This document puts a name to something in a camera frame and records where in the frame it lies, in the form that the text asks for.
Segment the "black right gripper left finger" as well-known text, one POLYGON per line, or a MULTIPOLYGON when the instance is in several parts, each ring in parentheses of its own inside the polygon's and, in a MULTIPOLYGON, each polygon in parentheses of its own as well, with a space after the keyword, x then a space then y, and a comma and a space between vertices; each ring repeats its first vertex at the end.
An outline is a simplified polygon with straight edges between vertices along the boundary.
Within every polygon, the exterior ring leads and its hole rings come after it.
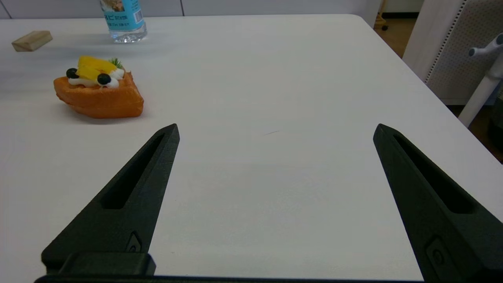
POLYGON ((82 252, 149 250, 180 135, 171 124, 158 130, 106 186, 43 250, 47 272, 82 252))

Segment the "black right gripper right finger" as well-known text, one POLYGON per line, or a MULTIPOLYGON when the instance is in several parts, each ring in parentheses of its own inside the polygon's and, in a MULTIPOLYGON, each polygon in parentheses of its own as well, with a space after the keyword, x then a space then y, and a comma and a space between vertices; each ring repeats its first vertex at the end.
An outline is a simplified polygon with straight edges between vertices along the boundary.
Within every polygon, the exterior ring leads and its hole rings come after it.
POLYGON ((424 281, 501 283, 502 222, 399 131, 373 142, 424 281))

